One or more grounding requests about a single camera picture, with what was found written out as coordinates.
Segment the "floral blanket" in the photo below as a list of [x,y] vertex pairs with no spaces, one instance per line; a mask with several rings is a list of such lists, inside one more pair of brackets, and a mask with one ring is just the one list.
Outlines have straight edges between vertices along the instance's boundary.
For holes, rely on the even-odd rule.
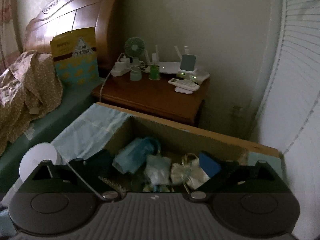
[[24,133],[32,120],[61,103],[62,84],[52,55],[24,52],[0,76],[0,155]]

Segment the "blue drawstring pouch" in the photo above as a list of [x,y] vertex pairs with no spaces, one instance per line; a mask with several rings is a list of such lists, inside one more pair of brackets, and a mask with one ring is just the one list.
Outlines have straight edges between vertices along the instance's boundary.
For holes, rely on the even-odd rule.
[[148,155],[160,152],[160,143],[151,137],[136,138],[114,158],[112,166],[122,174],[134,174],[146,162]]

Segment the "triangle logo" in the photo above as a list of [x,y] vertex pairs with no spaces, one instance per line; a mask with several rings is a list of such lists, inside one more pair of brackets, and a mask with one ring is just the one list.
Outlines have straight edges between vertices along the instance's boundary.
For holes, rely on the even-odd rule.
[[76,46],[72,57],[80,57],[92,53],[93,50],[91,49],[91,47],[82,38],[79,38],[78,45]]

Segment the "wooden headboard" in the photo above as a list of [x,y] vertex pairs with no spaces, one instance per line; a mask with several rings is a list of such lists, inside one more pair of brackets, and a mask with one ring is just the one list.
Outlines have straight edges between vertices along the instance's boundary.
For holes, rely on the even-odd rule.
[[122,0],[54,0],[26,28],[24,50],[51,53],[50,41],[61,33],[95,27],[100,74],[123,52],[119,7]]

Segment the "green bed sheet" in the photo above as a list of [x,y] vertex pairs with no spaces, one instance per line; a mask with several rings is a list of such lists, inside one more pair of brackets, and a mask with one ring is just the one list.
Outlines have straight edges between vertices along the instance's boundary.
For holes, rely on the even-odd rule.
[[0,156],[0,193],[7,192],[19,177],[19,165],[24,154],[34,145],[51,142],[80,114],[96,101],[91,91],[101,82],[64,89],[61,105],[41,119],[34,120],[33,138],[22,134],[13,144],[8,144]]

